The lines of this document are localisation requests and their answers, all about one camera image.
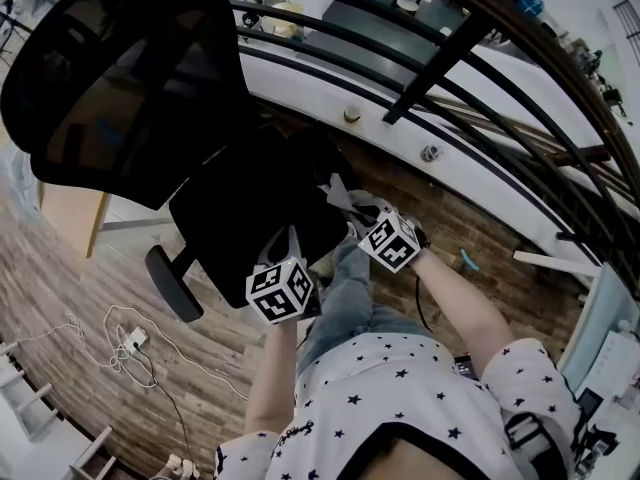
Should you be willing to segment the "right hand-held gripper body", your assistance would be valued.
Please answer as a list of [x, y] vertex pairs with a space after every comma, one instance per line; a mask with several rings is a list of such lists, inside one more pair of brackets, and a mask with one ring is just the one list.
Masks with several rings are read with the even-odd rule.
[[385, 200], [374, 197], [369, 208], [378, 213], [358, 246], [393, 273], [399, 272], [420, 252], [417, 226]]

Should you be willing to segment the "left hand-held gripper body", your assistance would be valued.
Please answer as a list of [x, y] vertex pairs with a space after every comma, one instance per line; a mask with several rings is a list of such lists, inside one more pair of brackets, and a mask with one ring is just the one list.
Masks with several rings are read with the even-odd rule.
[[246, 278], [245, 297], [249, 305], [269, 324], [278, 324], [305, 312], [314, 283], [304, 258], [290, 254], [274, 263], [265, 247]]

